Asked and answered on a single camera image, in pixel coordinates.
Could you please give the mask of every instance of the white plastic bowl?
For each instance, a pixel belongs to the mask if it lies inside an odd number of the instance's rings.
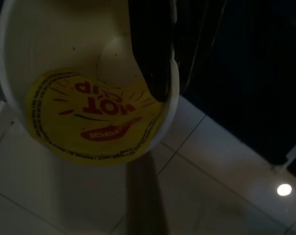
[[[57,68],[76,68],[112,86],[131,83],[134,74],[143,79],[130,40],[127,0],[5,0],[0,83],[9,106],[25,126],[29,88],[40,75]],[[178,97],[179,73],[172,59],[167,114],[147,151],[167,132]]]

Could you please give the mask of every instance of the white tile floor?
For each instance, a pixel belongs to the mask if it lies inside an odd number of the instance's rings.
[[[284,234],[296,223],[296,179],[182,97],[163,143],[153,157],[171,235]],[[124,174],[59,159],[16,122],[0,143],[0,235],[123,235]],[[290,196],[276,194],[281,182]]]

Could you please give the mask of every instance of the yellow label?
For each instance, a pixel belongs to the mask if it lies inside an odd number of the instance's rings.
[[[26,125],[56,155],[111,165],[142,155],[163,119],[163,106],[144,80],[113,88],[74,71],[53,71],[31,87]]]

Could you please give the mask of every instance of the red lips logo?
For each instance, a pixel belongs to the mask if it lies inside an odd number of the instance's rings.
[[[118,138],[121,138],[126,134],[131,125],[141,120],[142,117],[137,117],[127,123],[124,123],[120,126],[109,125],[107,127],[94,129],[90,131],[85,131],[80,134],[82,138],[85,138],[89,141],[111,141]]]

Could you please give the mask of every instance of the tile grout line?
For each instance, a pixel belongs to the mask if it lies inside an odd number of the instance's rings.
[[[173,157],[178,153],[178,151],[180,150],[180,148],[183,146],[183,144],[187,141],[187,139],[191,136],[191,134],[196,130],[196,128],[200,125],[200,123],[203,121],[203,119],[206,117],[205,116],[199,121],[199,123],[196,125],[195,128],[193,128],[193,130],[190,132],[190,134],[187,136],[187,138],[182,142],[182,144],[179,146],[179,148],[174,151],[174,154],[172,155],[172,157],[168,160],[168,162],[162,167],[162,169],[159,171],[159,173],[157,174],[157,177],[161,174],[161,172],[165,169],[165,167],[169,164],[169,162],[173,159]]]
[[[268,217],[270,220],[280,224],[283,227],[287,227],[286,225],[282,224],[280,221],[272,218],[269,214],[267,214],[266,212],[262,211],[261,209],[259,209],[259,207],[257,207],[255,204],[253,204],[252,202],[248,201],[246,198],[244,198],[243,196],[241,196],[240,194],[238,194],[237,192],[235,192],[234,190],[232,190],[230,187],[228,187],[227,185],[223,184],[221,181],[219,181],[218,179],[216,179],[214,176],[210,175],[209,173],[207,173],[206,171],[204,171],[203,169],[201,169],[199,166],[197,166],[196,164],[194,164],[192,161],[190,161],[189,159],[185,158],[183,155],[177,153],[178,156],[180,156],[180,158],[182,158],[183,160],[185,160],[186,162],[188,162],[189,164],[191,164],[192,166],[194,166],[196,169],[198,169],[199,171],[201,171],[203,174],[205,174],[206,176],[210,177],[211,179],[213,179],[215,182],[217,182],[218,184],[220,184],[221,186],[223,186],[225,189],[227,189],[228,191],[232,192],[233,194],[235,194],[237,197],[241,198],[244,202],[248,203],[250,206],[252,206],[253,208],[257,209],[259,212],[261,212],[263,215],[265,215],[266,217]]]
[[[28,213],[30,213],[31,215],[33,215],[34,217],[44,221],[45,223],[47,223],[48,225],[50,225],[51,227],[53,227],[54,229],[56,229],[57,231],[65,234],[65,235],[69,235],[68,233],[64,232],[62,229],[58,228],[57,226],[55,226],[54,224],[52,224],[51,222],[47,221],[46,219],[40,217],[39,215],[35,214],[34,212],[30,211],[29,209],[23,207],[22,205],[18,204],[17,202],[13,201],[12,199],[8,198],[7,196],[3,195],[2,193],[0,193],[0,196],[4,197],[6,200],[12,202],[13,204],[15,204],[16,206],[22,208],[24,211],[27,211]]]
[[[296,225],[296,221],[286,229],[285,234],[287,234],[287,232],[290,231],[294,225]]]
[[[204,115],[204,117],[199,121],[199,123],[196,125],[196,127],[190,132],[190,134],[187,136],[187,138],[182,142],[182,144],[179,146],[179,148],[175,151],[174,149],[170,148],[169,146],[167,146],[166,144],[164,144],[163,142],[160,142],[162,145],[164,145],[165,147],[167,147],[168,149],[172,150],[174,152],[174,154],[171,156],[171,158],[167,161],[167,163],[162,167],[162,169],[157,173],[157,177],[161,174],[161,172],[165,169],[165,167],[169,164],[169,162],[173,159],[173,157],[176,155],[176,153],[178,152],[178,150],[182,147],[182,145],[186,142],[186,140],[191,136],[191,134],[194,132],[194,130],[199,126],[199,124],[203,121],[203,119],[206,117],[206,114]],[[123,219],[125,218],[125,215],[123,215],[123,217],[120,219],[120,221],[113,227],[113,229],[110,231],[110,235],[114,232],[114,230],[121,224],[121,222],[123,221]]]

